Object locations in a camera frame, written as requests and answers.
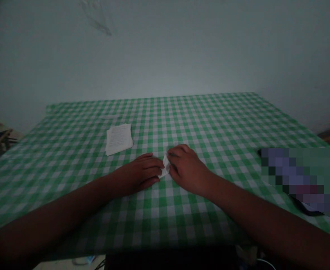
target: white paper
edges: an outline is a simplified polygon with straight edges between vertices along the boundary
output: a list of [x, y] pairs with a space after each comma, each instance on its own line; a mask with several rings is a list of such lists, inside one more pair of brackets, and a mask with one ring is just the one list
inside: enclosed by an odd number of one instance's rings
[[129, 149], [133, 146], [131, 138], [131, 124], [122, 124], [120, 126], [113, 126], [106, 131], [106, 155], [110, 156]]
[[167, 155], [164, 156], [163, 162], [165, 168], [161, 169], [161, 175], [158, 176], [159, 178], [164, 177], [166, 174], [169, 174], [170, 172], [170, 161], [167, 159]]

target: hand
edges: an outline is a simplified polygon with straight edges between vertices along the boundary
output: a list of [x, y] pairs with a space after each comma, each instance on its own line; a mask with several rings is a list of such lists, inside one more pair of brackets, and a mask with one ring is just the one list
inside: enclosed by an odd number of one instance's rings
[[194, 150], [180, 144], [168, 151], [170, 175], [182, 188], [194, 194], [205, 196], [208, 181], [213, 173], [198, 158]]
[[113, 198], [137, 193], [160, 181], [160, 168], [164, 168], [162, 160], [152, 157], [152, 153], [143, 154], [105, 176], [106, 188]]

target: tabletop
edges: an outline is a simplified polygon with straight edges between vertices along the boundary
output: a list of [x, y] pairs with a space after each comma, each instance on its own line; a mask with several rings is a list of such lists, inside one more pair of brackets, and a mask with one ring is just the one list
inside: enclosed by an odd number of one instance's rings
[[[255, 93], [59, 103], [0, 158], [0, 227], [137, 156], [160, 159], [188, 144], [207, 167], [330, 233], [330, 218], [309, 217], [261, 180], [262, 147], [330, 147]], [[131, 124], [134, 146], [106, 156], [106, 131]], [[116, 199], [71, 234], [53, 259], [112, 251], [244, 243], [246, 234], [217, 206], [170, 175]]]

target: floor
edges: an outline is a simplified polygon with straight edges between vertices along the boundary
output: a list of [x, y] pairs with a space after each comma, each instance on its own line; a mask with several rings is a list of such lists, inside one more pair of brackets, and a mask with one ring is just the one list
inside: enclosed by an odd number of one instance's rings
[[[34, 268], [34, 270], [94, 270], [104, 259], [106, 255], [100, 255], [95, 258], [95, 260], [87, 265], [74, 265], [73, 260], [59, 260], [42, 262]], [[75, 262], [78, 264], [86, 263], [86, 258], [77, 258]]]

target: white cable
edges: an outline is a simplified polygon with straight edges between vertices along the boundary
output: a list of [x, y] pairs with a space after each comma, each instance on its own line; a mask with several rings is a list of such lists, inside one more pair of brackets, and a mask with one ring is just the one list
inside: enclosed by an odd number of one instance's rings
[[272, 266], [272, 268], [273, 268], [274, 270], [276, 270], [276, 268], [275, 268], [271, 263], [269, 263], [268, 261], [266, 261], [266, 260], [264, 260], [264, 259], [257, 259], [257, 260], [258, 260], [258, 261], [263, 261], [263, 262], [268, 263], [269, 265]]

